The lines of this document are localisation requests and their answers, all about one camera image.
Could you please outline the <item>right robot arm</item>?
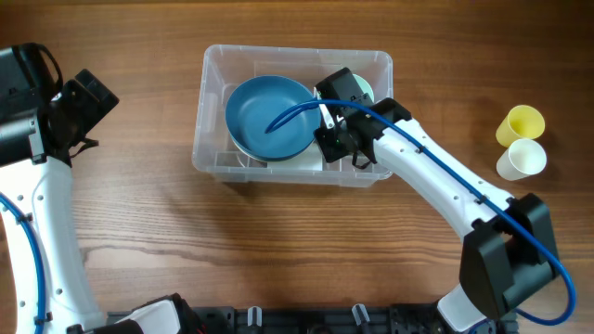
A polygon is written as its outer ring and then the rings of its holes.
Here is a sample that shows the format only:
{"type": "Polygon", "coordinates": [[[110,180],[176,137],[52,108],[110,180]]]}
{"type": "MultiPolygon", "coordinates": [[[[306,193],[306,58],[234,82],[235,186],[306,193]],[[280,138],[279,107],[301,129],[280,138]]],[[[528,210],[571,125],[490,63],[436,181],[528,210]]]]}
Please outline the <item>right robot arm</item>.
{"type": "Polygon", "coordinates": [[[347,68],[315,86],[331,127],[316,140],[327,161],[365,155],[401,177],[450,224],[462,242],[458,285],[437,303],[455,332],[499,320],[562,274],[549,208],[482,180],[430,139],[411,113],[378,102],[347,68]]]}

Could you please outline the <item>mint green small bowl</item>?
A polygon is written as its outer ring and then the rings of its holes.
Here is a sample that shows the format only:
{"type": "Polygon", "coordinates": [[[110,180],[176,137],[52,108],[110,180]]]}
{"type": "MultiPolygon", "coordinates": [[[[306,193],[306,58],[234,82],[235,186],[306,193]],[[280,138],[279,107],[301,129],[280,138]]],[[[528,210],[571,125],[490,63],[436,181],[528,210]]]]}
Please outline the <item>mint green small bowl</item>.
{"type": "Polygon", "coordinates": [[[356,80],[357,84],[359,85],[359,87],[361,88],[361,90],[369,96],[371,102],[374,102],[375,96],[374,96],[374,92],[373,92],[371,85],[363,77],[361,77],[357,74],[353,74],[353,76],[355,77],[355,80],[356,80]]]}

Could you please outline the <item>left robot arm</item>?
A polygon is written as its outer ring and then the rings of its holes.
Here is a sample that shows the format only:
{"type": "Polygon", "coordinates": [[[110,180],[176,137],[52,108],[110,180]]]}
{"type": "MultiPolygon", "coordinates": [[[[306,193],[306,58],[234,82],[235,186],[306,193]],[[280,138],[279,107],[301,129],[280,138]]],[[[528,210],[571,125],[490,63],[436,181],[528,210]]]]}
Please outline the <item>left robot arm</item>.
{"type": "Polygon", "coordinates": [[[174,293],[108,324],[90,289],[71,212],[72,148],[119,102],[89,70],[65,81],[46,46],[1,51],[1,218],[19,333],[204,333],[174,293]]]}

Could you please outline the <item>yellow cup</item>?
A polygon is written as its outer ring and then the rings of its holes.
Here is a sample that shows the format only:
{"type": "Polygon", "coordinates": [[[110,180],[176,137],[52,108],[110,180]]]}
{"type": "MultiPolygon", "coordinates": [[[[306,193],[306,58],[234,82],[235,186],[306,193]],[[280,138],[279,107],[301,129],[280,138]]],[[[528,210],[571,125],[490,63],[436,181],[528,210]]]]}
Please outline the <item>yellow cup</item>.
{"type": "Polygon", "coordinates": [[[514,141],[540,137],[546,128],[542,114],[527,105],[512,108],[496,130],[497,142],[508,148],[514,141]]]}

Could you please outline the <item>dark blue bowl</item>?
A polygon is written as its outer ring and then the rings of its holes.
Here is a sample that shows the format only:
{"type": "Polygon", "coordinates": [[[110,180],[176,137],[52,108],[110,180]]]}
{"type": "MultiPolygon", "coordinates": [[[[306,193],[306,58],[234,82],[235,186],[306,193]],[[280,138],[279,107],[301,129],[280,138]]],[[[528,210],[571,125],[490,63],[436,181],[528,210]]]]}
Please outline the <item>dark blue bowl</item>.
{"type": "Polygon", "coordinates": [[[292,79],[265,75],[239,85],[226,104],[227,130],[242,146],[266,158],[294,155],[314,141],[319,109],[307,110],[275,131],[265,129],[285,110],[310,101],[313,94],[292,79]]]}
{"type": "Polygon", "coordinates": [[[264,162],[281,162],[281,161],[289,161],[289,160],[294,160],[294,159],[300,159],[301,157],[305,157],[305,156],[315,156],[317,159],[320,159],[322,157],[322,153],[320,150],[319,145],[315,142],[312,141],[310,143],[310,145],[305,148],[304,150],[294,154],[294,155],[289,155],[286,157],[280,157],[280,158],[266,158],[262,155],[258,155],[253,153],[251,150],[245,148],[244,146],[242,146],[235,138],[233,138],[232,136],[229,137],[229,139],[233,142],[234,146],[241,151],[242,153],[244,153],[245,155],[258,160],[258,161],[264,161],[264,162]]]}

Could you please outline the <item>cream large bowl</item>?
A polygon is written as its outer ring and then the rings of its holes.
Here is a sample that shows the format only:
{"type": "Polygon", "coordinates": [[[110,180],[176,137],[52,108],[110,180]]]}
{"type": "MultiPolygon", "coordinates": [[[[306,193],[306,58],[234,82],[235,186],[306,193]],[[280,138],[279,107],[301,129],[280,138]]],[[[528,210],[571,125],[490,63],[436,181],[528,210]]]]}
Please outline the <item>cream large bowl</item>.
{"type": "MultiPolygon", "coordinates": [[[[237,161],[241,167],[248,167],[250,164],[250,158],[247,153],[245,153],[241,148],[238,148],[239,153],[237,154],[237,161]]],[[[304,157],[307,154],[319,154],[319,147],[316,143],[312,143],[308,148],[306,148],[303,152],[298,154],[297,156],[293,157],[294,159],[304,157]]]]}

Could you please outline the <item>cream cup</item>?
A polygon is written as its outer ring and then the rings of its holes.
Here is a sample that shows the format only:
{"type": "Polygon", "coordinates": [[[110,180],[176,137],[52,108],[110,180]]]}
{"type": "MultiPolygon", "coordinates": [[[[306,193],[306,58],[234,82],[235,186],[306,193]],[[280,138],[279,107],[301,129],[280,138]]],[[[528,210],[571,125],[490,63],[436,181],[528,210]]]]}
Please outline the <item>cream cup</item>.
{"type": "Polygon", "coordinates": [[[514,141],[497,161],[497,173],[508,181],[516,181],[541,173],[548,162],[545,150],[534,140],[514,141]]]}

